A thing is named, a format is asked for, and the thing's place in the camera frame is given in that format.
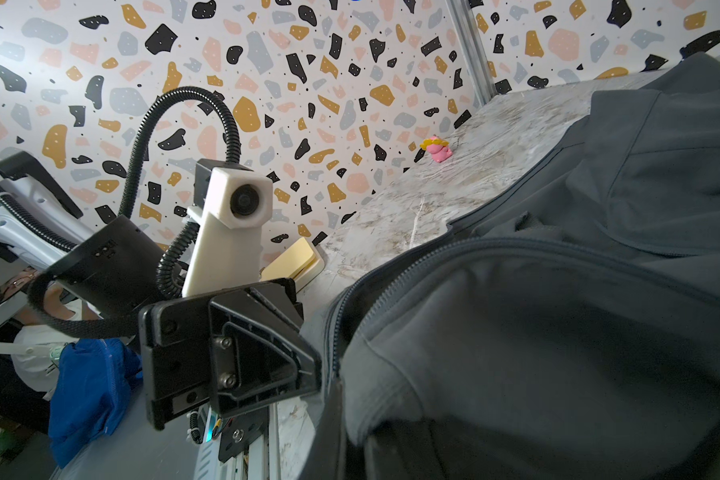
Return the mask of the dark grey jacket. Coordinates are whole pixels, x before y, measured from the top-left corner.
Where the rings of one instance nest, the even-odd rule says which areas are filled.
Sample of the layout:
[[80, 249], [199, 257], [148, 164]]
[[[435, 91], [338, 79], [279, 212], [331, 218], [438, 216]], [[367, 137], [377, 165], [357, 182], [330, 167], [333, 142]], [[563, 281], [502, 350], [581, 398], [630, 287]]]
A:
[[720, 479], [720, 61], [595, 93], [303, 335], [305, 479]]

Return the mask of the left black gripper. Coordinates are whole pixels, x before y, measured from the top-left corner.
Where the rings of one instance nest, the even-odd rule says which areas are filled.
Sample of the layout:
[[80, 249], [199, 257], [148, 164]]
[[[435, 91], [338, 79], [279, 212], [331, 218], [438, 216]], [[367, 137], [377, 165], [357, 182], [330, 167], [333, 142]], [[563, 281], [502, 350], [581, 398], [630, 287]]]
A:
[[288, 278], [157, 303], [139, 317], [146, 411], [158, 431], [210, 402], [224, 418], [316, 393], [321, 357], [300, 335]]

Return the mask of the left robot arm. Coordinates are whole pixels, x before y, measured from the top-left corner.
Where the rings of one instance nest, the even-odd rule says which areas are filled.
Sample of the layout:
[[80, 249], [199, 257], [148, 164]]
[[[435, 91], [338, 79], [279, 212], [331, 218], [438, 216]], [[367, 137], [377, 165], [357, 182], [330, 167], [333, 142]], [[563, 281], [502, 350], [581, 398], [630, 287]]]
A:
[[0, 186], [0, 239], [44, 259], [28, 289], [39, 316], [58, 282], [101, 311], [98, 320], [46, 316], [70, 338], [61, 352], [51, 429], [118, 423], [134, 375], [157, 429], [202, 404], [237, 417], [317, 392], [320, 360], [300, 336], [302, 307], [289, 278], [260, 281], [255, 258], [271, 214], [271, 181], [247, 168], [211, 164], [199, 237], [181, 295], [161, 294], [161, 252], [118, 217], [69, 251]]

